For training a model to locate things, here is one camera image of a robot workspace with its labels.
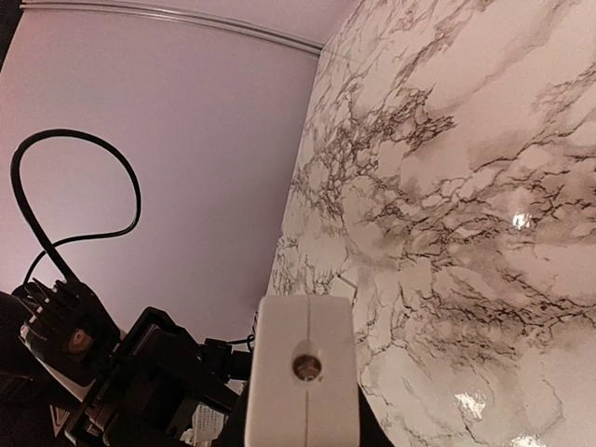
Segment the white remote control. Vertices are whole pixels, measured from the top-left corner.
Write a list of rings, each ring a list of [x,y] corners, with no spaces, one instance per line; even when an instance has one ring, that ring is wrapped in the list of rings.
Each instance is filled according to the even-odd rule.
[[[248,446],[359,445],[351,303],[334,296],[265,296],[244,435]]]

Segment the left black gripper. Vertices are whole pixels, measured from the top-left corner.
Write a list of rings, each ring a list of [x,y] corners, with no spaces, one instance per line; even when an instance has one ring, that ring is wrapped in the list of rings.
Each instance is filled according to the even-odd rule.
[[[180,446],[199,406],[230,415],[240,396],[231,381],[251,375],[238,342],[199,344],[169,315],[146,308],[117,348],[111,370],[66,422],[75,446]]]

